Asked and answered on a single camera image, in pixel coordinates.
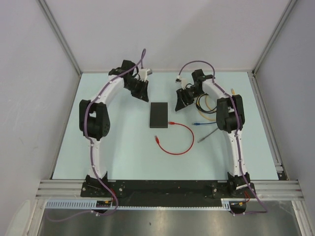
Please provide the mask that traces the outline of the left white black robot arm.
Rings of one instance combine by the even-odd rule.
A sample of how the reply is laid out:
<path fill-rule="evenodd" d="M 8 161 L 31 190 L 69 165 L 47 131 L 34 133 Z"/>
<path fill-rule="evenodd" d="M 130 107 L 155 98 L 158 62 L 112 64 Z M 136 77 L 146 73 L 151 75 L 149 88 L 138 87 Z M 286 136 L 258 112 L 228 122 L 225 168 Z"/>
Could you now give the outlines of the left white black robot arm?
<path fill-rule="evenodd" d="M 152 74 L 152 70 L 139 65 L 140 62 L 135 64 L 124 60 L 120 67 L 109 71 L 108 82 L 96 96 L 79 103 L 79 129 L 90 142 L 91 168 L 86 180 L 92 181 L 91 190 L 100 197 L 106 195 L 109 190 L 107 168 L 100 167 L 100 144 L 111 127 L 108 114 L 110 103 L 122 89 L 129 90 L 131 96 L 137 99 L 149 101 L 147 78 Z"/>

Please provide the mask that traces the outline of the black network switch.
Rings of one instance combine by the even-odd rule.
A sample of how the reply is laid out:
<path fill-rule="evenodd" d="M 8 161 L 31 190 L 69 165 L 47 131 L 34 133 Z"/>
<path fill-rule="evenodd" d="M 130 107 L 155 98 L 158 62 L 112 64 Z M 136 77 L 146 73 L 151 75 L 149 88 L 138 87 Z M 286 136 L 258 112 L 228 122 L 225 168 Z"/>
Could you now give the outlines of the black network switch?
<path fill-rule="evenodd" d="M 168 128 L 168 103 L 150 103 L 150 128 Z"/>

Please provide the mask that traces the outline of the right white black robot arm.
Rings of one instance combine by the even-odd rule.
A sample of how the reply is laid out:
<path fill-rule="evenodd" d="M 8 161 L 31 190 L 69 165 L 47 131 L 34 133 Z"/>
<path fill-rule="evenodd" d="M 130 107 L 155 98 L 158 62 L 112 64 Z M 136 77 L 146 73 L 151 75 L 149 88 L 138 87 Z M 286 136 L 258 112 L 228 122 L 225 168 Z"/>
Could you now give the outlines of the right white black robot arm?
<path fill-rule="evenodd" d="M 229 155 L 227 192 L 232 197 L 239 197 L 249 186 L 250 175 L 243 160 L 241 144 L 242 129 L 245 123 L 243 100 L 240 95 L 228 94 L 216 81 L 214 75 L 205 75 L 203 70 L 192 72 L 194 84 L 189 86 L 180 75 L 176 82 L 181 88 L 176 90 L 175 111 L 191 105 L 199 95 L 207 94 L 216 100 L 216 124 L 226 140 Z"/>

